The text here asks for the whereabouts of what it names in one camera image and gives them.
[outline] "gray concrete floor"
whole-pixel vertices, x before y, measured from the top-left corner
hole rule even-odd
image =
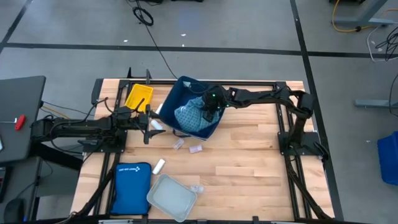
[[[338,15],[358,15],[370,1],[362,6],[342,4]],[[308,50],[367,52],[365,40],[371,30],[338,33],[331,27],[333,5],[327,0],[296,2]],[[24,3],[0,0],[0,39]],[[160,6],[144,2],[142,6],[155,18],[150,30],[159,46],[300,50],[289,0],[165,0]],[[388,1],[381,11],[390,7],[398,7],[398,2]],[[396,12],[387,17],[398,21]],[[371,40],[383,41],[393,28],[379,29]],[[9,43],[153,45],[123,0],[33,0]],[[164,56],[178,76],[302,80],[309,91],[301,56],[206,52]],[[398,64],[336,57],[310,57],[310,63],[345,220],[395,223],[398,187],[381,180],[376,141],[395,131],[398,119],[387,110],[355,108],[353,101],[387,99]],[[129,67],[133,75],[144,75],[148,68],[153,77],[172,77],[158,52],[5,48],[0,54],[1,79],[45,75],[45,101],[83,111],[90,107],[96,78],[125,77]],[[45,197],[38,218],[65,217],[72,204],[78,174],[54,164],[53,168],[54,174],[39,187],[39,195]]]

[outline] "translucent lid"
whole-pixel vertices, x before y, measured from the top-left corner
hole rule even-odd
[[[197,200],[197,195],[167,174],[162,174],[150,189],[147,200],[175,221],[183,222]]]

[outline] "blue bin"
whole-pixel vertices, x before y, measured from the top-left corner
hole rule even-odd
[[[377,141],[381,178],[387,184],[398,185],[398,131]]]
[[[202,129],[199,132],[189,133],[183,131],[175,119],[174,111],[180,106],[186,105],[189,100],[194,99],[198,96],[202,96],[203,91],[205,91],[210,84],[195,80],[190,77],[182,76],[174,84],[173,88],[170,90],[169,95],[167,95],[166,100],[163,102],[162,109],[159,112],[160,120],[166,125],[170,126],[176,131],[184,133],[183,136],[176,135],[178,137],[194,137],[201,140],[207,140],[217,128],[220,123],[221,118],[224,114],[224,110],[220,111],[220,119],[217,123],[210,125],[209,127]]]

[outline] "yellow container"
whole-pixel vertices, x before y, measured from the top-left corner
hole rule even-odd
[[[153,94],[154,89],[152,87],[134,84],[124,105],[133,110],[136,109],[141,100],[144,99],[139,106],[138,111],[145,111],[145,107],[150,103]]]

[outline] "wooden tabletop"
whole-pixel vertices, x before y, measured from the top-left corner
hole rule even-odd
[[[108,97],[108,105],[114,105],[118,83],[117,79],[105,79],[99,99]],[[287,84],[293,90],[304,89],[302,82]],[[164,102],[172,86],[153,87],[150,105],[155,110]],[[240,85],[237,88],[270,90],[266,86]],[[104,104],[97,106],[96,119],[108,115]],[[284,120],[289,129],[286,116]],[[186,138],[178,151],[172,147],[178,137],[162,125],[167,131],[154,136],[148,145],[143,143],[140,131],[129,131],[121,162],[148,162],[154,167],[159,159],[164,159],[166,163],[160,174],[168,174],[188,188],[191,185],[204,186],[204,192],[198,194],[188,219],[252,220],[252,216],[258,216],[260,220],[293,220],[285,162],[277,140],[279,125],[274,104],[251,105],[239,110],[228,108],[209,140],[203,142]],[[307,121],[305,130],[313,131],[311,120]],[[190,154],[188,148],[199,144],[203,146],[203,151]],[[94,153],[83,164],[71,211],[79,211],[97,188],[103,157],[103,153]],[[308,191],[325,213],[333,217],[321,160],[317,156],[301,158]],[[159,175],[152,175],[151,184]],[[297,188],[296,192],[300,216],[304,217],[302,198]],[[107,196],[108,188],[103,194],[100,213],[105,211]],[[155,207],[151,208],[149,218],[170,219]]]

